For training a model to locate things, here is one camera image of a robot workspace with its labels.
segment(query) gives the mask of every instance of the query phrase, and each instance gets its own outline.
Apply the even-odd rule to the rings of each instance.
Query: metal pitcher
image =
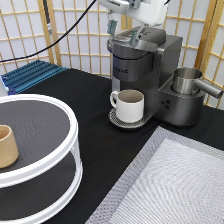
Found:
[[[195,68],[178,68],[174,71],[172,88],[183,95],[194,95],[200,90],[219,99],[223,90],[201,80],[202,72]]]

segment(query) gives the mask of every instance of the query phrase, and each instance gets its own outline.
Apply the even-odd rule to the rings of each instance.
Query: wooden cup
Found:
[[[0,168],[14,163],[19,156],[12,129],[7,125],[0,125]]]

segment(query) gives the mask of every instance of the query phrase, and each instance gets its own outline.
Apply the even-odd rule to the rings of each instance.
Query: black table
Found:
[[[176,128],[152,119],[135,132],[116,129],[108,120],[111,80],[70,69],[24,91],[58,98],[79,123],[83,179],[71,202],[47,224],[82,224],[91,216],[158,126],[224,150],[224,111],[203,106],[198,123]]]

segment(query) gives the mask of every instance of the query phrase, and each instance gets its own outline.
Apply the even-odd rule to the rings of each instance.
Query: shoji screen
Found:
[[[210,26],[216,0],[171,0],[164,24],[158,28],[167,34],[183,37],[179,67],[194,67],[202,32]],[[133,20],[133,27],[139,22]]]
[[[204,78],[216,86],[224,85],[224,0],[216,6],[213,23],[208,36],[201,70]],[[212,107],[224,109],[224,98],[217,100],[206,97],[205,103]]]
[[[0,0],[0,60],[33,54],[50,45],[42,0]],[[0,64],[0,75],[35,59],[54,63],[52,50]]]
[[[82,15],[91,0],[47,0],[54,40],[64,34]],[[121,16],[118,30],[121,29]],[[89,10],[77,28],[56,47],[58,64],[93,74],[109,76],[111,57],[107,51],[106,9],[97,3]]]

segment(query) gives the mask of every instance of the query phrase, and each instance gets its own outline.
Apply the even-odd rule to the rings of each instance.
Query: drip tray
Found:
[[[126,123],[121,121],[117,116],[116,116],[116,109],[113,108],[110,112],[109,112],[109,120],[110,122],[116,126],[117,128],[123,129],[123,130],[127,130],[127,131],[131,131],[131,130],[135,130],[138,128],[143,127],[152,117],[151,114],[149,113],[144,113],[144,116],[141,120],[134,122],[134,123]]]

